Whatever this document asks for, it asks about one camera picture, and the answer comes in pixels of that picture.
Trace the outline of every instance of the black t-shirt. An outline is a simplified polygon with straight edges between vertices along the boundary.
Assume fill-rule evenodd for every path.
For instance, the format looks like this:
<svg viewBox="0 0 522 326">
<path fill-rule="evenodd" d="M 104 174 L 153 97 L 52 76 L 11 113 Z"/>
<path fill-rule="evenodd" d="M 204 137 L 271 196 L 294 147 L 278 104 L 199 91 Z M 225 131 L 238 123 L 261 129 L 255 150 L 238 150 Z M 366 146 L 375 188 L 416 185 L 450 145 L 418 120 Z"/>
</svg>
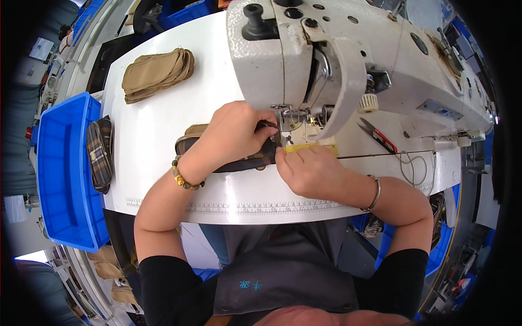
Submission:
<svg viewBox="0 0 522 326">
<path fill-rule="evenodd" d="M 354 277 L 359 308 L 413 318 L 419 306 L 428 254 L 420 249 L 386 257 L 368 280 Z M 203 282 L 179 258 L 153 256 L 139 265 L 149 326 L 203 326 L 212 316 L 219 274 Z"/>
</svg>

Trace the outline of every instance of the scissors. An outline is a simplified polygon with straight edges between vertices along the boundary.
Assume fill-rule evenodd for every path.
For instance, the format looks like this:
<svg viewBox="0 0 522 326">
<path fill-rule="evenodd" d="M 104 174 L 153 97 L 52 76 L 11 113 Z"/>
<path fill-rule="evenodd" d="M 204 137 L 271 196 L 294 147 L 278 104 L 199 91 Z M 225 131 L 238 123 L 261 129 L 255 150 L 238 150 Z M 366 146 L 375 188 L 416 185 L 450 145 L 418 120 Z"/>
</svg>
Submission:
<svg viewBox="0 0 522 326">
<path fill-rule="evenodd" d="M 361 118 L 361 121 L 365 124 L 365 126 L 358 124 L 359 127 L 361 127 L 362 130 L 366 131 L 366 133 L 370 136 L 372 136 L 373 139 L 375 139 L 379 144 L 381 144 L 382 147 L 384 147 L 390 154 L 397 154 L 397 147 L 393 145 L 391 141 L 386 138 L 386 136 L 383 135 L 382 132 L 380 132 L 377 128 L 375 128 L 371 123 L 366 121 L 366 119 Z"/>
</svg>

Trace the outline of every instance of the gray apron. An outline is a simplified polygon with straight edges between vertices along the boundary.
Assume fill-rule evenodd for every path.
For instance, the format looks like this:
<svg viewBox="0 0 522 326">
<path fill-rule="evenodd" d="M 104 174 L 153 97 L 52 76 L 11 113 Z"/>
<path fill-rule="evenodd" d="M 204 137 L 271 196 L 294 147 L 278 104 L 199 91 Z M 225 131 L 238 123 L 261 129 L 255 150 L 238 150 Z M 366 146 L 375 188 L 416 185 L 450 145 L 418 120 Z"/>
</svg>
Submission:
<svg viewBox="0 0 522 326">
<path fill-rule="evenodd" d="M 260 319 L 273 309 L 300 305 L 358 310 L 352 276 L 336 268 L 346 227 L 347 218 L 225 226 L 230 265 L 218 277 L 214 315 L 257 312 Z"/>
</svg>

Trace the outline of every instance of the hand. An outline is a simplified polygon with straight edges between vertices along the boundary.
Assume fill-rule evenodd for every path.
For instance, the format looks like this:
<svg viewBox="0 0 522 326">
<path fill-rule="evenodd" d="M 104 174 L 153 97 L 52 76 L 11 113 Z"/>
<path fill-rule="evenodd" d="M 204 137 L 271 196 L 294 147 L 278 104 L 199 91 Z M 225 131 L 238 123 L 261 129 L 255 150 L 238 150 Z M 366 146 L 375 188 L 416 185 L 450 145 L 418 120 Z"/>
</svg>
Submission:
<svg viewBox="0 0 522 326">
<path fill-rule="evenodd" d="M 223 165 L 258 152 L 267 138 L 277 133 L 273 127 L 254 132 L 260 120 L 277 125 L 272 111 L 254 110 L 245 101 L 216 110 L 201 138 L 180 159 L 178 168 L 185 180 L 197 184 Z"/>
<path fill-rule="evenodd" d="M 339 202 L 355 172 L 341 165 L 331 150 L 322 146 L 300 148 L 285 154 L 276 150 L 276 166 L 281 178 L 299 196 Z"/>
</svg>

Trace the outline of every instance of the industrial sewing machine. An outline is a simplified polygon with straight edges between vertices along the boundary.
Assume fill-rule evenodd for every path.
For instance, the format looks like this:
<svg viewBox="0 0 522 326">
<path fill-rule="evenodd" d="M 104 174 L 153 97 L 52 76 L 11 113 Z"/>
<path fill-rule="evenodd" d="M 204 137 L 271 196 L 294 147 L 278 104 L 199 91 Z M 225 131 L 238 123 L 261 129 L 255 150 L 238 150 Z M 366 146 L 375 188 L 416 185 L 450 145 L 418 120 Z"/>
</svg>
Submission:
<svg viewBox="0 0 522 326">
<path fill-rule="evenodd" d="M 494 107 L 444 33 L 420 30 L 365 0 L 235 0 L 232 63 L 247 101 L 273 110 L 285 144 L 335 144 L 352 114 L 400 114 L 407 138 L 469 146 Z"/>
</svg>

